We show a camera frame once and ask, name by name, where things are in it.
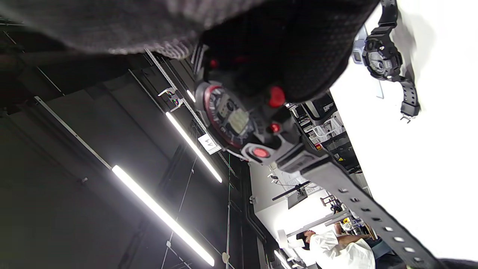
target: ceiling light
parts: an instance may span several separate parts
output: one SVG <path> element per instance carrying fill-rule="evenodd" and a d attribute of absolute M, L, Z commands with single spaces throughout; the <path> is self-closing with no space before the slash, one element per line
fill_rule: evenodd
<path fill-rule="evenodd" d="M 277 256 L 277 258 L 279 258 L 282 263 L 282 266 L 284 266 L 285 269 L 292 269 L 287 263 L 287 261 L 284 259 L 284 257 L 282 257 L 282 255 L 277 252 L 277 250 L 274 250 L 274 254 Z"/>
<path fill-rule="evenodd" d="M 214 167 L 212 167 L 211 163 L 206 159 L 206 157 L 203 155 L 201 150 L 194 144 L 194 142 L 191 140 L 191 138 L 186 134 L 184 129 L 179 125 L 178 121 L 171 115 L 171 113 L 166 112 L 166 117 L 171 121 L 173 126 L 178 130 L 179 134 L 186 140 L 186 142 L 189 144 L 189 146 L 196 152 L 197 156 L 203 163 L 206 165 L 206 167 L 211 171 L 212 175 L 219 181 L 222 182 L 221 176 L 216 172 Z"/>
<path fill-rule="evenodd" d="M 214 266 L 214 259 L 211 255 L 196 242 L 158 203 L 147 194 L 123 169 L 119 166 L 113 167 L 113 172 L 143 203 L 145 203 L 175 234 L 188 244 L 201 258 L 210 266 Z"/>
<path fill-rule="evenodd" d="M 189 90 L 187 90 L 187 94 L 189 95 L 189 97 L 191 97 L 193 102 L 196 102 L 196 98 L 194 98 L 194 95 Z"/>

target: black ceiling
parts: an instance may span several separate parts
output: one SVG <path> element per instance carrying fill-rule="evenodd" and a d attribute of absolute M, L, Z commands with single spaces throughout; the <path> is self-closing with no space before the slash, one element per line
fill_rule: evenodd
<path fill-rule="evenodd" d="M 34 33 L 10 37 L 24 44 L 26 53 L 65 50 Z M 231 182 L 230 263 L 235 269 L 259 268 L 256 234 L 244 214 L 248 197 L 241 189 L 241 179 L 250 180 L 249 167 L 222 153 L 240 178 L 229 180 L 227 166 L 212 156 L 224 178 L 220 184 L 199 160 L 195 163 L 194 153 L 128 72 L 132 69 L 152 87 L 168 87 L 160 75 L 146 78 L 153 69 L 142 55 L 82 58 L 39 68 L 23 64 L 0 72 L 0 100 L 7 107 L 0 118 L 1 238 L 11 239 L 1 241 L 0 253 L 10 268 L 180 269 L 185 267 L 180 258 L 192 269 L 209 268 L 177 236 L 172 237 L 176 254 L 168 250 L 166 255 L 171 230 L 32 104 L 35 95 L 177 217 L 213 255 L 215 268 L 225 266 L 219 253 L 226 251 Z M 174 115 L 196 135 L 189 111 L 181 108 Z"/>

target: black rubber strap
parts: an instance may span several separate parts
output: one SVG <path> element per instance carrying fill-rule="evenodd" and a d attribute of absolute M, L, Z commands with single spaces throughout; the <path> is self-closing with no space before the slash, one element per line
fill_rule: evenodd
<path fill-rule="evenodd" d="M 397 27 L 398 7 L 396 0 L 380 0 L 382 4 L 382 16 L 379 20 L 379 26 Z"/>
<path fill-rule="evenodd" d="M 403 102 L 401 107 L 402 114 L 415 117 L 420 111 L 420 104 L 418 103 L 417 90 L 415 84 L 408 78 L 400 77 L 398 81 L 403 88 Z"/>
<path fill-rule="evenodd" d="M 304 178 L 331 192 L 371 226 L 408 266 L 414 269 L 446 268 L 396 219 L 356 185 L 325 150 L 317 151 L 306 144 L 298 145 L 287 156 L 278 160 L 277 165 L 280 170 L 288 173 L 299 168 Z"/>

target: black watch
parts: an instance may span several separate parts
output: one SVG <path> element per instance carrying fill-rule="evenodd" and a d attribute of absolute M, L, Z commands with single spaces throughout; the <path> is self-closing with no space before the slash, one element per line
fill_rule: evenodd
<path fill-rule="evenodd" d="M 365 39 L 363 62 L 372 77 L 378 80 L 399 82 L 403 88 L 401 112 L 403 118 L 410 119 L 420 111 L 415 83 L 411 78 L 400 76 L 402 55 L 390 39 L 391 31 L 397 27 L 398 7 L 396 0 L 381 0 L 382 16 L 379 26 Z"/>

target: watch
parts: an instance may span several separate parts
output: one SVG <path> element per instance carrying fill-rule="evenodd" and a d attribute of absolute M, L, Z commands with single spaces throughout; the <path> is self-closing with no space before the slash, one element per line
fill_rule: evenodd
<path fill-rule="evenodd" d="M 380 0 L 382 16 L 379 26 L 372 30 L 365 39 L 363 62 L 372 77 L 378 80 L 399 82 L 403 88 L 403 102 L 401 106 L 402 119 L 408 123 L 418 115 L 418 102 L 415 83 L 412 78 L 401 76 L 403 64 L 402 55 L 390 39 L 390 33 L 397 27 L 398 7 L 396 0 Z"/>
<path fill-rule="evenodd" d="M 358 31 L 354 40 L 354 46 L 352 48 L 352 60 L 358 65 L 363 65 L 362 55 L 363 48 L 365 47 L 365 39 L 367 38 L 367 29 L 365 25 Z"/>

